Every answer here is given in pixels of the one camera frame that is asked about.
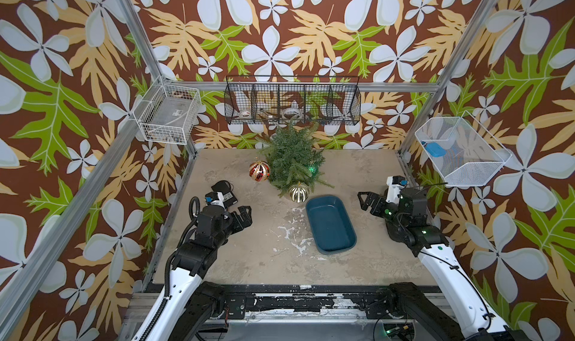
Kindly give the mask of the gold ribbed ornament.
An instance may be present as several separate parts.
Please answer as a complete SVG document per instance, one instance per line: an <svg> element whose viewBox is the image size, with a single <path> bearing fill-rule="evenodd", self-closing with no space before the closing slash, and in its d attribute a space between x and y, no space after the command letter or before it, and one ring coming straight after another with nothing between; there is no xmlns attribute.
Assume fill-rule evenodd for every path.
<svg viewBox="0 0 575 341"><path fill-rule="evenodd" d="M310 188L303 182L297 182L290 186L288 194L293 202L304 203L309 197Z"/></svg>

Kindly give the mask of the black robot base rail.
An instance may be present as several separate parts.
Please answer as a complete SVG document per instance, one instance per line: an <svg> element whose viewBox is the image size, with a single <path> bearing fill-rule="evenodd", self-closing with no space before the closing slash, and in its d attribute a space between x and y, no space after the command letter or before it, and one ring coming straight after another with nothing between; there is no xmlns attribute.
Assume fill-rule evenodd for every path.
<svg viewBox="0 0 575 341"><path fill-rule="evenodd" d="M391 319L388 286L220 285L204 282L181 311L165 306L159 320L246 320L252 314L286 311L288 315L320 316L330 310L358 313L369 320Z"/></svg>

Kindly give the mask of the red and gold ornament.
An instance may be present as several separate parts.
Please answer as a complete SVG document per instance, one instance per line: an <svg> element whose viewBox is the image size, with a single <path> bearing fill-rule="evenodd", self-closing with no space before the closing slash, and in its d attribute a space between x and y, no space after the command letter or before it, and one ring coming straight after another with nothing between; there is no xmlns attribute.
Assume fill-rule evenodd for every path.
<svg viewBox="0 0 575 341"><path fill-rule="evenodd" d="M256 161L249 167L249 176L256 182L263 182L269 178L271 169L266 161Z"/></svg>

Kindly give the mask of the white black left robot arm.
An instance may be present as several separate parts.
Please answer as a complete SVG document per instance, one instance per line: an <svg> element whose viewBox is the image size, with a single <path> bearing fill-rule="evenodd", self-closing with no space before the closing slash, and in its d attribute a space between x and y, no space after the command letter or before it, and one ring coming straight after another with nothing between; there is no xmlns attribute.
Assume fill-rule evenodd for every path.
<svg viewBox="0 0 575 341"><path fill-rule="evenodd" d="M222 201L206 201L201 207L198 197L190 200L190 223L166 261L163 291L133 340L192 340L224 311L224 288L204 279L229 237L251 227L252 208L230 212Z"/></svg>

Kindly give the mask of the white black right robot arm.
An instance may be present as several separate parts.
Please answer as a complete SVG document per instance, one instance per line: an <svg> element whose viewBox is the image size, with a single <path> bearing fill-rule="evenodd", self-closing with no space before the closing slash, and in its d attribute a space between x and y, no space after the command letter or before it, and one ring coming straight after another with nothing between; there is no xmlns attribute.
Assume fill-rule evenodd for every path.
<svg viewBox="0 0 575 341"><path fill-rule="evenodd" d="M389 237L406 245L430 272L455 314L448 316L412 282L393 283L386 290L386 310L409 316L436 340L527 340L522 330L510 328L488 305L466 275L444 234L416 212L422 191L404 188L396 203L373 192L357 194L362 210L385 221Z"/></svg>

